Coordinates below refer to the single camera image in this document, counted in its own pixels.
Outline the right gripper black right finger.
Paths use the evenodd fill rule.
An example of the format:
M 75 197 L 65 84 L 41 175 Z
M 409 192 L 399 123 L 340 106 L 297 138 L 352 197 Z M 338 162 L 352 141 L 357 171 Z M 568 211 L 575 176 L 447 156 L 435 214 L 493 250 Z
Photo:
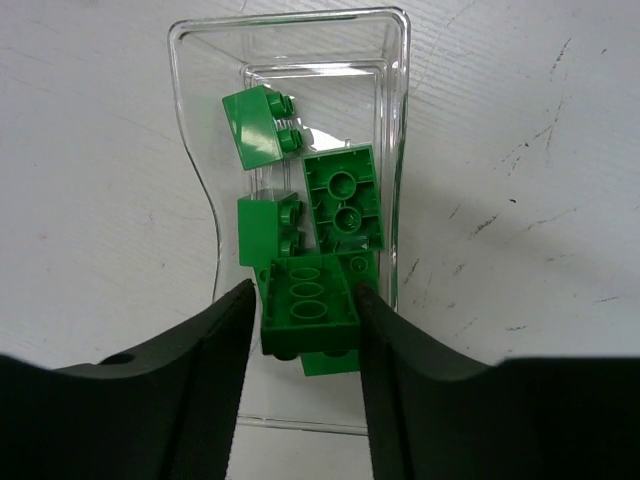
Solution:
M 377 479 L 635 479 L 639 361 L 518 357 L 495 366 L 356 290 Z

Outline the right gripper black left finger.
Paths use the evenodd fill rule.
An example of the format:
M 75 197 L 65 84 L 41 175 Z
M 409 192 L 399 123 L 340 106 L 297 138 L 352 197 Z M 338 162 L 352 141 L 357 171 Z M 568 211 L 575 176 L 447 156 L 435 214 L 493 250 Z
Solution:
M 255 318 L 243 281 L 97 364 L 1 359 L 5 479 L 222 479 Z

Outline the green lego plate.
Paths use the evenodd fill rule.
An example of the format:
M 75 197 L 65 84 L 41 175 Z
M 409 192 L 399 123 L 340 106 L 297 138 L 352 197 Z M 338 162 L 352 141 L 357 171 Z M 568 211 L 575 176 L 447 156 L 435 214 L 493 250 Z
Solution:
M 260 327 L 263 354 L 286 359 L 354 350 L 359 344 L 359 329 L 337 255 L 271 261 Z

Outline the green printed lego brick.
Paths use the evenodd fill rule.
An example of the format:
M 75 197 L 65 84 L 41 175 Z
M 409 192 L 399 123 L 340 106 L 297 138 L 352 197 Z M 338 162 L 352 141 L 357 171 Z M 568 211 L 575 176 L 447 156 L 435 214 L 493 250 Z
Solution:
M 322 253 L 384 248 L 380 191 L 370 144 L 302 157 L 316 246 Z

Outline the small green lego brick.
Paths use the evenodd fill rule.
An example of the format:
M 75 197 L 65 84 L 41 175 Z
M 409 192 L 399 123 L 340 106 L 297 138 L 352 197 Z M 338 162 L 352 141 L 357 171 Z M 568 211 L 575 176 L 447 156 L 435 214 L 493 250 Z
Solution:
M 304 147 L 298 128 L 279 124 L 296 114 L 289 95 L 258 85 L 224 97 L 222 106 L 244 171 L 282 161 Z

